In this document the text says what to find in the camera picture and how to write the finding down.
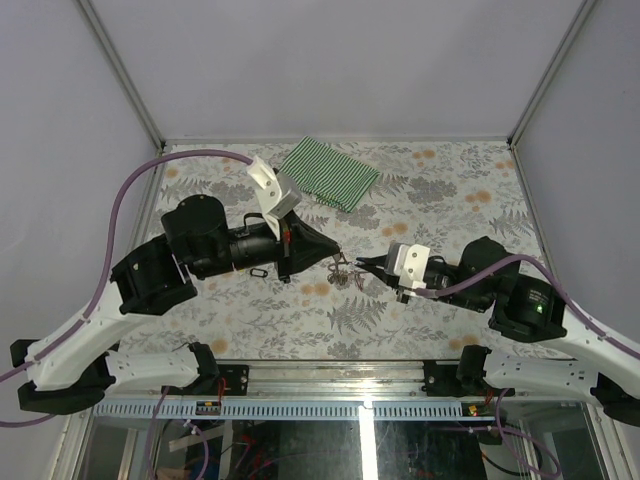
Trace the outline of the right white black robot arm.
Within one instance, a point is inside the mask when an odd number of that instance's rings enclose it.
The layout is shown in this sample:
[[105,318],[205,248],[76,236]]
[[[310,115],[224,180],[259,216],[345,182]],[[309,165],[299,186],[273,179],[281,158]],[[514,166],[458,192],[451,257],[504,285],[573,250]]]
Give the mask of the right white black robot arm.
[[425,246],[403,243],[392,244],[382,256],[360,257],[356,264],[394,290],[402,303],[422,297],[486,313],[489,328],[501,336],[567,356],[527,359],[468,345],[454,364],[425,363],[428,395],[533,391],[578,399],[618,422],[638,425],[638,343],[588,315],[535,258],[512,254],[482,237],[465,247],[457,264]]

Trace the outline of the black tag with white label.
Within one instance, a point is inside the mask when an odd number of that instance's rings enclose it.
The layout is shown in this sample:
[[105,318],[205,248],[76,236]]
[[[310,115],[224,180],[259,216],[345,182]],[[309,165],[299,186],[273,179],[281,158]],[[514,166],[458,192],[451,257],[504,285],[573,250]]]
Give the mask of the black tag with white label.
[[249,275],[252,277],[264,279],[269,275],[269,272],[261,268],[251,268],[249,271]]

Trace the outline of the large silver keyring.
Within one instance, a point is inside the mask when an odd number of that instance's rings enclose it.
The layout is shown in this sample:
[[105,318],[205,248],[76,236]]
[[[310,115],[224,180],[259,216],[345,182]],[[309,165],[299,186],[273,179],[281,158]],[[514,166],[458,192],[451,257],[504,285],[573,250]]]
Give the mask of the large silver keyring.
[[338,253],[331,257],[331,262],[327,267],[327,282],[337,288],[347,288],[354,285],[358,291],[364,290],[364,277],[353,268],[343,253]]

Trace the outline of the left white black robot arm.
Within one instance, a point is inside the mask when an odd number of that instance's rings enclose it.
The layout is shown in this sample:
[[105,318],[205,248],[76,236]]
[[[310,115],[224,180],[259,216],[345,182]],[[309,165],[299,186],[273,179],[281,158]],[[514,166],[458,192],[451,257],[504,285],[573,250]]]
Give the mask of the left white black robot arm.
[[17,391],[20,408],[69,415],[114,393],[215,393],[220,373],[206,344],[193,342],[160,354],[126,354],[116,347],[137,327],[195,298],[196,280],[272,263],[278,279],[287,283],[340,252],[337,242],[295,212],[277,221],[277,233],[261,215],[255,219],[231,229],[222,203],[206,195],[191,196],[163,215],[163,234],[113,267],[98,305],[78,320],[76,332],[12,344],[12,362],[26,367],[28,376]]

